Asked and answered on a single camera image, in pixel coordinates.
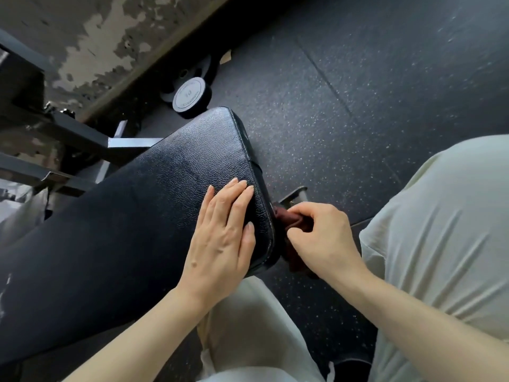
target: red cloth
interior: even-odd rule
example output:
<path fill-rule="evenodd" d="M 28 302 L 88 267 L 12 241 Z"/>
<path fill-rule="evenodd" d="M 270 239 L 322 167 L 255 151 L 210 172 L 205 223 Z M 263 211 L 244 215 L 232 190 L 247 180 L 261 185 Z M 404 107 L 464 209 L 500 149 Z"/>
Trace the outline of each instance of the red cloth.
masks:
<path fill-rule="evenodd" d="M 313 230 L 313 219 L 311 217 L 302 216 L 300 214 L 287 211 L 282 206 L 274 206 L 274 214 L 277 222 L 287 232 L 290 228 L 299 228 L 303 232 L 311 232 Z M 288 237 L 285 236 L 286 248 L 281 255 L 289 265 L 290 272 L 298 272 L 308 275 L 312 279 L 317 279 L 318 276 L 311 271 L 308 266 L 302 261 Z"/>

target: black leather bench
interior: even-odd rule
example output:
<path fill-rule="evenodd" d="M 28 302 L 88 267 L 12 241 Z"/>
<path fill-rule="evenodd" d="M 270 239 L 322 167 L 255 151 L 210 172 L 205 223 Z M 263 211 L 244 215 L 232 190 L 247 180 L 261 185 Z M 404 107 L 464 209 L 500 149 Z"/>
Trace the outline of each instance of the black leather bench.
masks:
<path fill-rule="evenodd" d="M 283 243 L 244 126 L 208 110 L 0 252 L 0 365 L 137 319 L 177 284 L 207 186 L 255 185 L 250 274 Z"/>

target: person's left hand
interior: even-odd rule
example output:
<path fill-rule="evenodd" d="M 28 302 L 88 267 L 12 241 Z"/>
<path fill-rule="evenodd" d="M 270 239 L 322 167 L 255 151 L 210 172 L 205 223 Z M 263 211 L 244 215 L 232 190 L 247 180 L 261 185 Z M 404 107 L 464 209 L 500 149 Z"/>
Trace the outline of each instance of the person's left hand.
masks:
<path fill-rule="evenodd" d="M 177 286 L 207 311 L 230 295 L 249 269 L 254 226 L 243 228 L 254 188 L 234 178 L 216 196 L 209 186 Z"/>

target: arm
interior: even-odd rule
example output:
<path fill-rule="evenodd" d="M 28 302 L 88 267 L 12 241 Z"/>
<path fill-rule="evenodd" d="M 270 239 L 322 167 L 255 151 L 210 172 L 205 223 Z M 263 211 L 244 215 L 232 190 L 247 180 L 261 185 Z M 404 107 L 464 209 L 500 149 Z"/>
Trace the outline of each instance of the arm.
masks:
<path fill-rule="evenodd" d="M 254 227 L 244 228 L 253 195 L 233 179 L 203 200 L 182 277 L 149 312 L 81 365 L 65 382 L 151 382 L 180 342 L 219 301 L 231 294 L 249 268 Z"/>
<path fill-rule="evenodd" d="M 290 229 L 302 260 L 357 308 L 430 382 L 506 380 L 509 345 L 380 280 L 353 242 L 345 213 L 332 205 L 301 203 L 290 211 L 311 216 L 311 233 Z"/>

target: white cloth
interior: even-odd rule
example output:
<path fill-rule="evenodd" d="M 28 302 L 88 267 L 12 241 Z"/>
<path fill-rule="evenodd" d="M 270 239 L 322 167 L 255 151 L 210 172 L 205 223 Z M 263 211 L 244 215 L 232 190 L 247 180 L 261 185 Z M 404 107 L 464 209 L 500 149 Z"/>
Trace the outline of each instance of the white cloth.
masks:
<path fill-rule="evenodd" d="M 508 232 L 509 135 L 499 135 L 430 158 L 360 241 L 377 276 L 509 342 Z M 210 351 L 202 354 L 207 382 L 324 381 L 299 329 L 255 277 L 213 308 L 198 331 Z M 379 332 L 370 382 L 421 380 Z"/>

